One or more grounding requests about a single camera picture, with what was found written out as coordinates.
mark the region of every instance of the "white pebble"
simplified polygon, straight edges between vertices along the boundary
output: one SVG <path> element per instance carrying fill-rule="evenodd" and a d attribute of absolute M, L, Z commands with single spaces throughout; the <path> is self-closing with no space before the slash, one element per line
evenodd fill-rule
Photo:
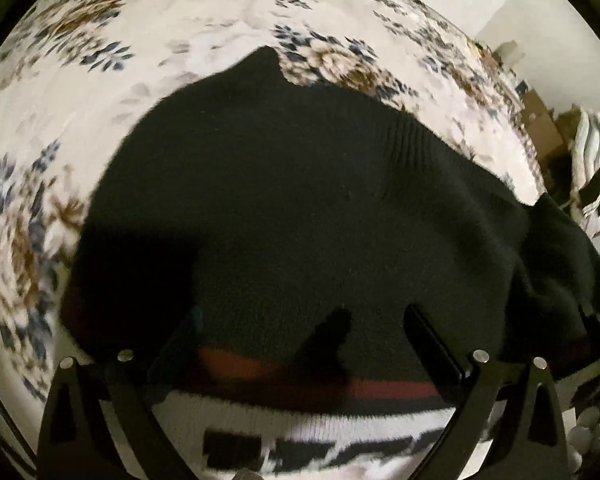
<path fill-rule="evenodd" d="M 571 444 L 567 444 L 567 468 L 574 474 L 582 465 L 582 455 Z"/>
<path fill-rule="evenodd" d="M 589 452 L 592 440 L 593 434 L 591 430 L 582 426 L 576 426 L 567 435 L 567 442 L 581 455 L 586 455 Z"/>
<path fill-rule="evenodd" d="M 595 406 L 591 406 L 590 408 L 587 408 L 580 414 L 578 420 L 576 421 L 576 424 L 578 426 L 583 426 L 584 428 L 593 429 L 593 427 L 598 423 L 599 420 L 600 410 L 597 409 Z"/>
<path fill-rule="evenodd" d="M 593 440 L 591 441 L 591 452 L 599 453 L 600 452 L 600 424 L 597 424 L 595 428 L 593 428 Z"/>

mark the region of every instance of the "black knit fabric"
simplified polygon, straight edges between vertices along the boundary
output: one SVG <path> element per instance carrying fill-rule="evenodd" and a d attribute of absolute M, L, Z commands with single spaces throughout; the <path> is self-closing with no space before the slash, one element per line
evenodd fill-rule
<path fill-rule="evenodd" d="M 196 304 L 206 346 L 282 364 L 336 320 L 337 366 L 309 352 L 316 369 L 426 381 L 402 326 L 419 303 L 467 353 L 560 373 L 586 357 L 564 349 L 585 336 L 578 304 L 600 309 L 600 258 L 548 197 L 519 204 L 412 115 L 290 84 L 263 48 L 125 139 L 70 290 L 62 318 L 97 358 L 155 354 Z"/>

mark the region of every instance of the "floral fabric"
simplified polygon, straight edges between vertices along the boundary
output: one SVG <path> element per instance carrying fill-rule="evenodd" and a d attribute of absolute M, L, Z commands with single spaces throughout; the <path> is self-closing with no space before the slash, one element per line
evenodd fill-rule
<path fill-rule="evenodd" d="M 24 416 L 42 413 L 59 301 L 117 146 L 161 98 L 263 45 L 290 82 L 415 114 L 538 198 L 532 145 L 475 45 L 418 0 L 39 0 L 0 48 L 0 389 L 24 392 Z"/>

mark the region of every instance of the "bed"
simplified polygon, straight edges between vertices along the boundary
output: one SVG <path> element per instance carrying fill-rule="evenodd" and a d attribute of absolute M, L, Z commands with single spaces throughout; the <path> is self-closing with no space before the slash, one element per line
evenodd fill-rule
<path fill-rule="evenodd" d="M 0 47 L 0 396 L 32 447 L 107 162 L 161 98 L 263 45 L 294 84 L 416 115 L 520 202 L 543 191 L 480 50 L 419 0 L 38 0 Z"/>

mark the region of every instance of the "metal screw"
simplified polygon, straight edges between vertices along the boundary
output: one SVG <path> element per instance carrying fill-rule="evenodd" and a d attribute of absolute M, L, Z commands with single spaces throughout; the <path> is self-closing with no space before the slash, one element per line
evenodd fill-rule
<path fill-rule="evenodd" d="M 74 365 L 74 358 L 73 357 L 65 357 L 64 359 L 62 359 L 60 361 L 60 367 L 62 368 L 62 370 L 68 370 L 73 365 Z"/>
<path fill-rule="evenodd" d="M 118 361 L 121 363 L 128 363 L 131 359 L 134 358 L 134 351 L 130 349 L 121 350 L 118 353 Z"/>
<path fill-rule="evenodd" d="M 485 350 L 474 350 L 474 361 L 482 364 L 488 363 L 489 354 Z"/>
<path fill-rule="evenodd" d="M 548 366 L 546 361 L 541 357 L 534 357 L 534 364 L 536 365 L 536 368 L 540 368 L 541 370 L 545 370 Z"/>

